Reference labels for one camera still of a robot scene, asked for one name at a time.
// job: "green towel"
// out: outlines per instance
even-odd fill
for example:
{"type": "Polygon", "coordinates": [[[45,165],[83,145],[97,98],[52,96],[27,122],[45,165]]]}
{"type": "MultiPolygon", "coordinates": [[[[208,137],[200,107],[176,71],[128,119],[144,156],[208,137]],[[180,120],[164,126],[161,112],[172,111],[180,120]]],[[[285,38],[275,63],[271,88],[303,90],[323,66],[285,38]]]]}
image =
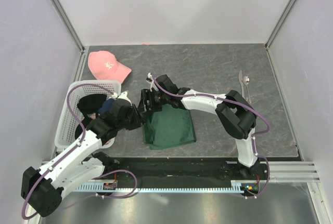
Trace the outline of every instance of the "green towel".
{"type": "Polygon", "coordinates": [[[152,150],[163,150],[196,141],[191,114],[166,104],[162,111],[144,113],[144,142],[152,150]]]}

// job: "plastic basket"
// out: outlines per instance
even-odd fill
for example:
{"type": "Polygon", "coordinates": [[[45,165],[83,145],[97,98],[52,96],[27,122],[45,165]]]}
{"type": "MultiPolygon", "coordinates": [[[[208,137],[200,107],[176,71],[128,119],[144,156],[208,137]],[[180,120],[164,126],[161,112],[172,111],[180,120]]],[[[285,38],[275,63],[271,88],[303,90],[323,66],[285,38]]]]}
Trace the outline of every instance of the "plastic basket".
{"type": "MultiPolygon", "coordinates": [[[[73,84],[70,85],[68,88],[68,92],[75,86],[77,85],[82,85],[82,84],[94,84],[94,85],[100,85],[113,93],[120,94],[121,93],[121,84],[118,81],[112,81],[112,80],[85,80],[85,81],[78,81],[74,82],[73,84]]],[[[78,87],[75,89],[71,96],[70,96],[70,105],[71,108],[73,109],[73,112],[78,116],[80,120],[83,119],[83,114],[78,110],[77,104],[81,98],[84,96],[90,95],[90,94],[95,94],[95,93],[102,93],[102,94],[107,94],[108,97],[111,96],[111,93],[107,92],[106,90],[103,90],[102,88],[98,88],[95,86],[91,85],[84,85],[82,87],[78,87]]],[[[67,148],[71,143],[75,141],[75,130],[76,127],[78,126],[78,122],[75,120],[75,118],[72,116],[72,114],[69,112],[68,107],[67,107],[67,102],[63,104],[62,107],[62,112],[56,132],[56,137],[55,137],[55,145],[58,148],[65,149],[67,148]]],[[[109,148],[111,145],[114,143],[114,138],[112,141],[104,145],[102,148],[106,149],[109,148]]]]}

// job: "silver knife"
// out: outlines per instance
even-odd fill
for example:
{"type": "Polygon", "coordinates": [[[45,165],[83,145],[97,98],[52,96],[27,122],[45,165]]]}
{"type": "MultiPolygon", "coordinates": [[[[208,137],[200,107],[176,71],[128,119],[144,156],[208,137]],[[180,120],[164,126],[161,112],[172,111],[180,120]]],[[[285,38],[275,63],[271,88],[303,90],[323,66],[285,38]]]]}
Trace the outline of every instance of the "silver knife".
{"type": "Polygon", "coordinates": [[[240,88],[241,88],[241,96],[245,97],[245,93],[244,93],[244,83],[243,83],[243,72],[240,70],[238,73],[238,80],[240,83],[240,88]]]}

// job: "cable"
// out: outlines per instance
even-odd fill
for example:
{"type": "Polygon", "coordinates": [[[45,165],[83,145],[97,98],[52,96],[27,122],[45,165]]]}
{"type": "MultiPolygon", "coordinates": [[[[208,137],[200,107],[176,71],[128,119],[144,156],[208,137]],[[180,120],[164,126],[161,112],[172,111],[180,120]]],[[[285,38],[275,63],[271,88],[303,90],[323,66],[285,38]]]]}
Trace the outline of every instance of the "cable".
{"type": "MultiPolygon", "coordinates": [[[[177,95],[177,94],[173,94],[173,93],[170,93],[167,90],[165,90],[162,86],[160,86],[158,84],[158,82],[156,81],[156,78],[154,76],[152,76],[152,80],[154,81],[155,85],[158,87],[159,90],[161,90],[165,94],[168,94],[169,96],[176,97],[176,98],[187,98],[187,97],[195,97],[195,96],[204,96],[204,97],[213,98],[213,99],[220,100],[220,101],[225,101],[227,103],[233,103],[233,104],[235,104],[237,106],[241,106],[244,109],[252,112],[254,115],[256,115],[257,117],[259,117],[266,124],[266,126],[267,126],[266,130],[255,132],[251,136],[251,140],[252,140],[252,143],[253,143],[253,153],[258,158],[264,159],[266,161],[266,164],[267,164],[267,180],[266,180],[266,183],[264,185],[264,188],[261,190],[261,192],[259,192],[257,194],[257,196],[259,196],[260,194],[262,194],[266,190],[268,181],[270,180],[270,165],[269,165],[268,159],[265,156],[258,155],[258,153],[257,153],[257,147],[255,145],[255,135],[260,135],[260,134],[268,133],[271,130],[271,125],[269,124],[269,122],[259,112],[255,111],[253,108],[248,107],[247,105],[245,105],[243,103],[235,102],[235,101],[232,101],[232,100],[229,100],[229,99],[226,99],[226,98],[216,97],[216,96],[213,96],[213,95],[210,95],[210,94],[206,94],[206,93],[196,93],[195,95],[194,94],[188,94],[188,95],[177,95]]],[[[248,196],[246,199],[248,199],[248,198],[255,198],[257,196],[248,196]]]]}
{"type": "Polygon", "coordinates": [[[159,90],[161,90],[165,94],[168,94],[169,96],[172,96],[172,97],[176,97],[176,98],[188,98],[188,97],[195,97],[195,96],[204,96],[204,97],[208,97],[208,98],[212,98],[212,99],[216,99],[216,100],[220,100],[220,101],[225,101],[227,103],[232,103],[232,104],[235,104],[237,106],[241,106],[244,109],[252,112],[254,115],[256,115],[257,117],[259,117],[266,124],[266,126],[267,126],[266,130],[255,132],[252,136],[259,135],[259,134],[264,134],[264,133],[267,133],[267,132],[269,132],[271,130],[271,125],[269,124],[269,122],[259,112],[255,111],[253,108],[248,107],[247,105],[245,105],[243,103],[235,102],[233,100],[229,100],[229,99],[226,99],[226,98],[216,97],[214,95],[210,95],[210,94],[206,94],[206,93],[196,93],[195,95],[194,94],[186,94],[186,95],[173,94],[173,93],[170,93],[167,90],[165,90],[162,86],[160,86],[158,84],[158,82],[156,81],[156,79],[155,79],[154,76],[152,76],[152,79],[153,79],[155,85],[159,88],[159,90]]]}
{"type": "Polygon", "coordinates": [[[260,182],[260,177],[259,177],[259,174],[257,173],[257,182],[254,186],[257,186],[259,184],[259,182],[260,182]]]}
{"type": "MultiPolygon", "coordinates": [[[[86,133],[86,130],[85,130],[85,127],[84,125],[81,123],[80,119],[78,118],[78,116],[76,116],[76,114],[74,113],[74,111],[72,110],[71,106],[70,106],[70,102],[69,102],[69,99],[70,99],[70,95],[73,93],[74,90],[76,90],[77,88],[79,87],[82,87],[82,86],[95,86],[95,87],[98,87],[98,88],[101,88],[103,90],[106,90],[107,92],[113,94],[112,91],[110,91],[109,89],[106,89],[100,85],[95,85],[95,84],[81,84],[81,85],[77,85],[77,86],[74,86],[67,94],[67,98],[66,98],[66,103],[67,103],[67,107],[68,107],[68,110],[69,112],[73,115],[73,117],[75,118],[75,120],[79,123],[79,125],[81,126],[82,128],[82,137],[80,140],[84,140],[84,137],[85,137],[85,133],[86,133]]],[[[61,158],[59,158],[59,160],[57,160],[53,165],[52,165],[52,168],[55,168],[63,159],[65,159],[69,154],[71,154],[78,146],[75,145],[72,149],[70,149],[65,155],[63,155],[61,158]]],[[[50,170],[46,170],[41,176],[40,178],[35,182],[35,184],[31,187],[27,197],[25,198],[25,201],[23,203],[23,207],[22,207],[22,211],[21,211],[21,216],[24,220],[30,220],[31,218],[35,217],[37,215],[37,212],[32,214],[31,216],[26,216],[25,215],[25,211],[27,210],[27,205],[28,205],[28,202],[30,200],[30,197],[32,195],[32,193],[34,192],[34,190],[36,189],[37,185],[43,180],[43,178],[45,178],[45,176],[50,172],[50,170]]]]}
{"type": "Polygon", "coordinates": [[[258,193],[256,194],[256,193],[253,193],[253,192],[251,192],[249,189],[246,189],[246,191],[247,192],[249,192],[250,194],[252,194],[252,195],[255,195],[255,196],[257,196],[258,195],[258,193],[260,192],[260,184],[258,184],[258,193]]]}
{"type": "Polygon", "coordinates": [[[111,174],[118,173],[118,172],[129,173],[131,176],[133,176],[134,181],[135,181],[134,188],[132,189],[132,191],[131,191],[130,193],[125,194],[125,195],[120,195],[120,196],[104,195],[104,197],[107,197],[107,198],[114,198],[114,199],[123,199],[123,198],[127,198],[127,197],[131,196],[131,195],[135,192],[135,190],[136,190],[136,188],[137,188],[137,178],[136,178],[136,176],[135,176],[132,172],[130,172],[130,171],[128,171],[128,170],[125,170],[125,169],[117,169],[117,170],[111,171],[111,172],[109,172],[109,173],[106,173],[106,174],[104,174],[104,175],[101,175],[101,176],[97,177],[97,179],[98,179],[98,178],[105,177],[105,176],[109,176],[109,175],[111,175],[111,174]]]}
{"type": "MultiPolygon", "coordinates": [[[[105,177],[105,176],[109,176],[109,175],[111,175],[111,174],[116,174],[116,173],[118,173],[118,172],[125,172],[125,173],[128,173],[128,174],[130,174],[131,176],[133,176],[134,181],[135,181],[134,188],[133,188],[132,191],[131,191],[130,193],[128,193],[128,194],[120,195],[120,196],[103,195],[104,198],[114,198],[114,199],[123,199],[123,198],[127,198],[127,197],[131,196],[131,195],[135,192],[135,190],[137,189],[137,178],[136,178],[136,176],[135,176],[132,172],[130,172],[129,170],[126,170],[126,169],[117,169],[117,170],[111,171],[111,172],[109,172],[109,173],[106,173],[106,174],[104,174],[104,175],[101,175],[101,176],[99,176],[99,177],[96,177],[96,179],[98,179],[98,178],[102,178],[102,177],[105,177]]],[[[81,202],[83,202],[83,201],[85,201],[85,200],[87,200],[87,199],[89,199],[89,198],[91,198],[91,197],[94,197],[94,196],[102,197],[102,195],[99,195],[99,194],[91,194],[91,195],[88,195],[88,196],[86,196],[86,197],[80,199],[80,200],[77,201],[77,202],[74,202],[73,204],[71,204],[71,205],[69,205],[69,206],[67,206],[67,207],[58,208],[56,211],[63,211],[63,210],[66,210],[66,209],[68,209],[68,208],[70,208],[70,207],[72,207],[72,206],[75,206],[75,205],[77,205],[77,204],[79,204],[79,203],[81,203],[81,202]]]]}

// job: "white wall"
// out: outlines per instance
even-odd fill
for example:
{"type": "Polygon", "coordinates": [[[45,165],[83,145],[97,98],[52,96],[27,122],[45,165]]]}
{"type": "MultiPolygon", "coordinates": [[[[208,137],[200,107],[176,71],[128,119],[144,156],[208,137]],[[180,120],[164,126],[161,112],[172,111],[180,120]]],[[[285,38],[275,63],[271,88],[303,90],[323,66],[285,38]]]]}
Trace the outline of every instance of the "white wall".
{"type": "Polygon", "coordinates": [[[288,0],[60,0],[84,45],[264,43],[288,0]]]}
{"type": "Polygon", "coordinates": [[[79,51],[50,0],[0,0],[0,223],[23,223],[22,173],[50,157],[79,51]]]}
{"type": "Polygon", "coordinates": [[[333,0],[298,0],[271,51],[301,152],[333,207],[333,0]]]}

